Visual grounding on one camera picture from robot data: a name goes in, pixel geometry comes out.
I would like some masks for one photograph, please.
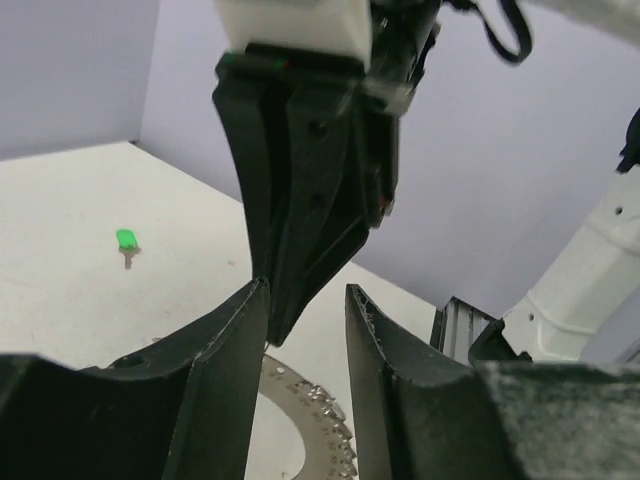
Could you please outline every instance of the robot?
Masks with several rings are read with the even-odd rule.
[[[107,369],[0,356],[0,478],[243,478],[265,341],[286,341],[309,301],[391,214],[401,117],[428,81],[445,4],[478,15],[507,64],[531,53],[516,0],[500,0],[515,51],[468,0],[215,0],[230,50],[213,103],[240,180],[253,279]],[[594,21],[585,5],[565,2],[563,11]],[[640,43],[635,2],[616,6],[595,23]],[[621,176],[639,157],[634,122]],[[363,480],[640,478],[637,368],[536,362],[571,359],[582,340],[559,355],[535,335],[535,344],[513,345],[508,315],[487,318],[462,302],[440,312],[428,345],[374,301],[347,286]],[[301,382],[287,388],[303,392],[301,401],[324,398]],[[329,419],[327,435],[340,428],[330,402],[317,413]],[[333,445],[327,479],[355,474],[342,446]]]

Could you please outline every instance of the white table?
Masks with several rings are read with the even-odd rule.
[[[120,228],[142,249],[129,270]],[[0,351],[106,366],[213,310],[250,273],[241,204],[133,145],[0,162]],[[269,352],[332,392],[352,427],[347,283],[425,340],[435,309],[349,264]],[[269,404],[258,404],[247,479],[289,479],[302,464],[295,430]]]

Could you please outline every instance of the screw hole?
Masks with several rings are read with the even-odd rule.
[[[322,120],[312,120],[309,122],[307,129],[309,131],[309,135],[316,138],[324,138],[327,136],[327,133],[329,133],[329,126],[327,125],[327,122]]]
[[[131,368],[144,365],[146,360],[142,355],[127,355],[113,362],[113,368]]]
[[[309,208],[311,210],[320,210],[321,208],[324,208],[324,204],[324,195],[321,193],[314,193],[311,195],[311,198],[309,199]]]

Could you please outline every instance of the wall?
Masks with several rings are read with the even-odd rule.
[[[139,136],[159,0],[20,0],[0,13],[0,159]]]
[[[518,69],[476,17],[443,12],[403,122],[394,213],[357,257],[438,306],[456,295],[501,315],[520,300],[606,188],[640,103],[638,52],[528,11],[536,51]],[[158,22],[141,146],[238,198],[210,101],[225,46],[212,2],[164,0]]]

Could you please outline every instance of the white wall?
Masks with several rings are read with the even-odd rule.
[[[518,69],[477,18],[443,13],[394,213],[357,258],[439,306],[456,295],[501,315],[520,300],[606,188],[640,104],[638,52],[528,10],[536,51]],[[238,198],[210,101],[224,47],[211,0],[163,0],[141,146]]]
[[[159,0],[5,0],[0,159],[139,136]]]

